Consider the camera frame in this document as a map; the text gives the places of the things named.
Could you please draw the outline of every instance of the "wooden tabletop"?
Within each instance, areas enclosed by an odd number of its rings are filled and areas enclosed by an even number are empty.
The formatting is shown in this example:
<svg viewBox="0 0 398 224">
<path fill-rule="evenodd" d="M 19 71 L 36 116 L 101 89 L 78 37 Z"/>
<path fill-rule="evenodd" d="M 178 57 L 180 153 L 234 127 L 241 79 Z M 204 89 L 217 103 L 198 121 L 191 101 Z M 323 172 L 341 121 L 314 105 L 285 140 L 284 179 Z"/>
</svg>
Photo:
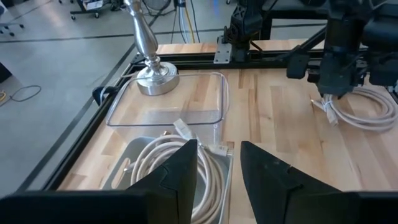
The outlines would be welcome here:
<svg viewBox="0 0 398 224">
<path fill-rule="evenodd" d="M 268 40 L 257 44 L 264 50 L 282 50 L 301 42 Z M 163 54 L 215 50 L 215 44 L 159 47 Z M 398 128 L 372 133 L 342 121 L 338 126 L 330 126 L 324 112 L 311 104 L 311 99 L 319 99 L 316 86 L 306 79 L 287 79 L 284 69 L 219 72 L 227 77 L 231 90 L 231 107 L 222 127 L 222 141 L 234 149 L 230 223 L 255 223 L 242 178 L 241 141 L 251 141 L 340 190 L 398 189 Z M 383 87 L 373 88 L 389 96 Z M 129 108 L 129 101 L 121 104 Z M 379 111 L 377 104 L 360 96 L 344 97 L 339 104 L 361 116 L 372 116 Z M 100 189 L 132 140 L 120 133 L 103 122 L 60 189 Z"/>
</svg>

